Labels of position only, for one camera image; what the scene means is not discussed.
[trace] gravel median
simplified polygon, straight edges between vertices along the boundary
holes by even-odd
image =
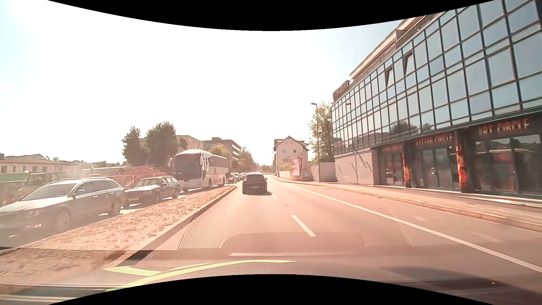
[[[0,256],[0,294],[99,270],[235,186],[199,192],[57,234]]]

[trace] glass building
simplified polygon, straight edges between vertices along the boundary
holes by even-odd
[[[542,196],[541,11],[404,20],[333,94],[338,181]]]

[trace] asphalt road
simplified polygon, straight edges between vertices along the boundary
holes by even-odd
[[[370,276],[374,281],[477,277],[542,293],[541,233],[337,189],[279,182],[271,176],[266,194],[243,195],[237,185],[142,260],[58,284],[116,286],[277,272],[223,265],[266,258],[314,262],[312,268],[345,264],[396,275]],[[212,271],[201,267],[217,263]],[[194,270],[145,280],[180,269]]]

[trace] billboard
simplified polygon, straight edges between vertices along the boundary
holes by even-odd
[[[291,159],[292,164],[292,176],[300,176],[301,175],[301,158],[295,157]]]

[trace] shop sign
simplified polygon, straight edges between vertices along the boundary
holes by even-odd
[[[419,146],[441,146],[441,145],[451,145],[454,141],[454,132],[446,132],[444,134],[438,134],[428,137],[423,137],[420,139],[415,139],[415,144]]]
[[[383,148],[384,151],[402,150],[402,149],[403,149],[403,144],[402,143],[386,145]]]
[[[528,118],[518,118],[480,126],[478,127],[478,137],[499,138],[513,136],[528,133],[530,129],[530,120]]]

